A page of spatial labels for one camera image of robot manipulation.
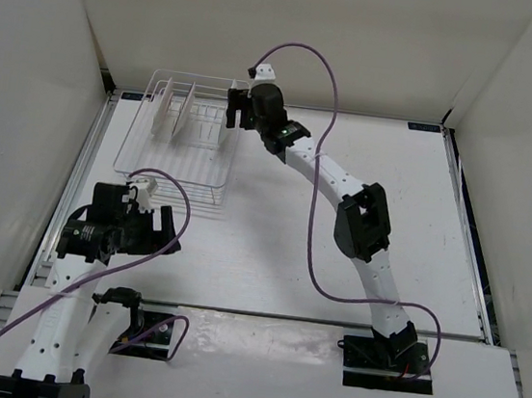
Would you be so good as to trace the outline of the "white plate with dark rim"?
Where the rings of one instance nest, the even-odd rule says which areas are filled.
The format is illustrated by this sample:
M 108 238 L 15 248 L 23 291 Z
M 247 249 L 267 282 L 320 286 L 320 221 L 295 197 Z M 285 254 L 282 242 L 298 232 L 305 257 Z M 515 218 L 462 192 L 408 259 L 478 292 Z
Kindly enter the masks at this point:
M 239 89 L 238 81 L 233 79 L 229 89 L 227 90 L 227 98 L 226 98 L 226 107 L 225 112 L 223 113 L 223 119 L 221 121 L 221 129 L 219 130 L 219 137 L 218 137 L 218 147 L 222 147 L 226 141 L 226 138 L 228 138 L 228 134 L 231 130 L 231 128 L 227 127 L 228 122 L 228 115 L 230 114 L 229 106 L 230 106 L 230 98 L 229 98 L 229 91 L 232 89 L 237 90 Z

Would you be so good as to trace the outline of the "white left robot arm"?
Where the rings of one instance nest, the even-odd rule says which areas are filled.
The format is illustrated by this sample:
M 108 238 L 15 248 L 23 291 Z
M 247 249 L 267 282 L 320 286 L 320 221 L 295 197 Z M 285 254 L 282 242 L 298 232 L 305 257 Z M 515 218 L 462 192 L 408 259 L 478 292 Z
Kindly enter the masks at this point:
M 141 293 L 132 288 L 95 291 L 110 258 L 179 252 L 173 212 L 155 209 L 153 179 L 97 183 L 93 200 L 66 221 L 49 281 L 53 303 L 40 312 L 30 342 L 0 398 L 91 398 L 88 381 L 120 336 L 144 327 Z

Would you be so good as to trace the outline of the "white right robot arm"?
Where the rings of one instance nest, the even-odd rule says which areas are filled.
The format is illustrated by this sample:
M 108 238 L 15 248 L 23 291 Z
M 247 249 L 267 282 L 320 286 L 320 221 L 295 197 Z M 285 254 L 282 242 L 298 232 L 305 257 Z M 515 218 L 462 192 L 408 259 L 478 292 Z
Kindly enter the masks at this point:
M 309 130 L 288 117 L 283 101 L 273 83 L 242 90 L 231 87 L 226 126 L 256 131 L 265 148 L 310 181 L 335 210 L 333 240 L 352 260 L 371 308 L 373 359 L 382 368 L 395 368 L 406 360 L 418 337 L 400 305 L 390 270 L 385 189 L 354 178 L 319 151 Z

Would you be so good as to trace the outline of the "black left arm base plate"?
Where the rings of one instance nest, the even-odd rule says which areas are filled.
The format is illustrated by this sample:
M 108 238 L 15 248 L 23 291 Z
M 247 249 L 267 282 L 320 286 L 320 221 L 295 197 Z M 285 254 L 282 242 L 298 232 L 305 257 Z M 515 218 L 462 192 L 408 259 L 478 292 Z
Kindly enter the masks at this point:
M 143 311 L 143 329 L 139 332 L 130 332 L 129 335 L 120 337 L 111 347 L 111 354 L 122 357 L 145 358 L 153 360 L 165 360 L 170 354 L 171 339 L 173 336 L 174 320 L 170 313 Z M 137 337 L 138 334 L 151 331 L 145 338 L 125 349 L 118 350 L 118 347 L 126 343 L 129 339 Z

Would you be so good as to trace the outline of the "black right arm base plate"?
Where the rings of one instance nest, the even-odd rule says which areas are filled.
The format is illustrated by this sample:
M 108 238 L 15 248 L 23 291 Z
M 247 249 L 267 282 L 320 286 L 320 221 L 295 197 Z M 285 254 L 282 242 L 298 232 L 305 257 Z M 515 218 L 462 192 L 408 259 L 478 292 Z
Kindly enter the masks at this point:
M 388 392 L 433 394 L 428 345 L 418 342 L 400 357 L 391 358 L 368 336 L 344 335 L 341 349 L 342 385 Z

